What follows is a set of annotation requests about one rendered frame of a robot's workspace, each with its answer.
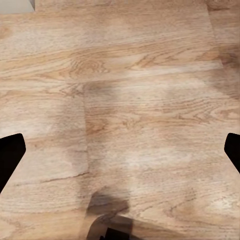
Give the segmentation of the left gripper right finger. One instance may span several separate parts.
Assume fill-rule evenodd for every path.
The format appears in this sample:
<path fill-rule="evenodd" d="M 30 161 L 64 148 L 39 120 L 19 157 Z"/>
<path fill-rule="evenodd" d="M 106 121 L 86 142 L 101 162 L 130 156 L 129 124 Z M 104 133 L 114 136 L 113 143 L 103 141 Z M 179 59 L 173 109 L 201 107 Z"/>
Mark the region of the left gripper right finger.
<path fill-rule="evenodd" d="M 227 135 L 224 151 L 240 173 L 240 135 L 229 133 Z"/>

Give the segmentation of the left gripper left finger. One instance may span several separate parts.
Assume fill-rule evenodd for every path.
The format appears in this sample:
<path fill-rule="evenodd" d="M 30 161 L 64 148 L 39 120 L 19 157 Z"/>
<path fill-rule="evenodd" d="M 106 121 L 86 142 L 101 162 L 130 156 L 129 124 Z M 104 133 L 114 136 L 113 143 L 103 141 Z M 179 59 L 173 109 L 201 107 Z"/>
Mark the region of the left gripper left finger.
<path fill-rule="evenodd" d="M 0 138 L 0 193 L 26 152 L 21 133 Z"/>

